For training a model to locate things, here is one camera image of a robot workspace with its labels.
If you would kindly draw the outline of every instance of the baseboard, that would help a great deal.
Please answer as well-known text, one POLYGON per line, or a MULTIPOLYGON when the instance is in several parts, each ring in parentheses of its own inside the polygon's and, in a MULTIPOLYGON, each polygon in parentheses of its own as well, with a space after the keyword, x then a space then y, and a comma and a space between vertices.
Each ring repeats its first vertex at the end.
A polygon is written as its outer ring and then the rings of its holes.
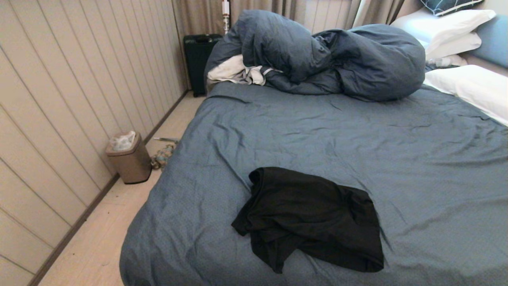
MULTIPOLYGON (((145 144, 152 138, 152 136, 157 132, 157 130, 161 127, 161 125, 166 121, 166 119, 169 117, 169 115, 175 110, 176 106, 182 101, 182 99, 187 94, 188 90, 184 91, 183 94, 180 96, 180 98, 173 104, 173 106, 169 109, 169 111, 164 115, 164 117, 157 123, 157 125, 153 128, 153 130, 146 136, 144 139, 145 144)), ((102 189, 102 191, 95 197, 93 202, 86 208, 86 210, 81 214, 81 216, 78 218, 78 220, 74 223, 74 225, 71 227, 71 229, 65 234, 63 239, 59 242, 59 244, 53 249, 52 253, 46 259, 44 264, 40 267, 40 269, 37 271, 35 276, 32 278, 29 286, 37 286, 41 281, 42 278, 44 278, 44 275, 49 271, 53 263, 55 263, 56 259, 62 251, 65 249, 67 244, 71 241, 71 239, 74 237, 74 235, 78 232, 79 228, 85 223, 86 219, 90 216, 90 214, 93 212, 93 210, 99 205, 99 203, 102 201, 102 199, 106 196, 106 194, 109 192, 109 190, 115 185, 116 181, 120 178, 120 175, 116 173, 111 180, 109 180, 108 184, 102 189)))

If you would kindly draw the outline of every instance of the blue pillow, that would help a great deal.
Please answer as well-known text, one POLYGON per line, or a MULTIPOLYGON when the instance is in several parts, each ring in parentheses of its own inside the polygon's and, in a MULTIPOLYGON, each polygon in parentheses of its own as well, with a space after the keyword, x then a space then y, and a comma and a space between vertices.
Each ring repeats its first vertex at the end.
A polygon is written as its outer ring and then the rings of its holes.
POLYGON ((434 16, 445 16, 460 10, 471 9, 483 0, 420 0, 434 16))

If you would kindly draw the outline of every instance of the wooden floor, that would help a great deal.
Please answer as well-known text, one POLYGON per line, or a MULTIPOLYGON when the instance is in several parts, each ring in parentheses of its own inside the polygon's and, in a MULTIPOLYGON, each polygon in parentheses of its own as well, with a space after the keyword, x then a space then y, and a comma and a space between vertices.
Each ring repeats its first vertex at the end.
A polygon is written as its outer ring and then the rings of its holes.
MULTIPOLYGON (((178 104, 154 137, 181 138, 204 98, 192 93, 178 104)), ((150 155, 165 147, 161 141, 147 144, 150 155)), ((161 175, 154 170, 142 184, 125 185, 118 180, 72 238, 39 285, 122 286, 118 260, 123 239, 132 219, 145 203, 161 175)))

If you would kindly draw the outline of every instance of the pillowcase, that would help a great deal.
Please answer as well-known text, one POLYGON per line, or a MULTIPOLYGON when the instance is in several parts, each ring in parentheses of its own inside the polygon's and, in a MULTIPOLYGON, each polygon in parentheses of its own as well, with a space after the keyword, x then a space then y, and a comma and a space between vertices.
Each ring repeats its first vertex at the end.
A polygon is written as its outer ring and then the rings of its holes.
POLYGON ((412 14, 398 18, 391 25, 428 43, 426 50, 430 53, 440 45, 470 33, 495 16, 496 13, 492 10, 463 10, 436 17, 423 7, 412 14))
POLYGON ((458 54, 465 51, 478 49, 482 40, 477 33, 471 32, 458 39, 442 43, 434 50, 425 50, 426 59, 443 58, 451 54, 458 54))
POLYGON ((483 0, 420 0, 434 16, 444 16, 460 10, 471 9, 483 0))
POLYGON ((425 74, 423 84, 453 94, 508 126, 508 77, 479 66, 438 69, 425 74))

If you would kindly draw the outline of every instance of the curtain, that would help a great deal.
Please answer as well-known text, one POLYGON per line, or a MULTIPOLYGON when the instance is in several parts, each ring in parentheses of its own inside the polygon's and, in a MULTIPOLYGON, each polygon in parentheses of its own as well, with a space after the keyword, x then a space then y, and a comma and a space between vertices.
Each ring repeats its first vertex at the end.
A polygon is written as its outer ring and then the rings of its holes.
POLYGON ((180 36, 224 34, 221 0, 173 0, 180 36))
POLYGON ((235 23, 243 10, 267 10, 303 24, 306 0, 230 0, 231 23, 235 23))
POLYGON ((352 0, 345 28, 390 24, 397 17, 403 3, 404 0, 352 0))
MULTIPOLYGON (((231 26, 245 9, 268 10, 303 24, 306 0, 230 0, 231 26)), ((173 0, 180 35, 223 34, 221 0, 173 0)))

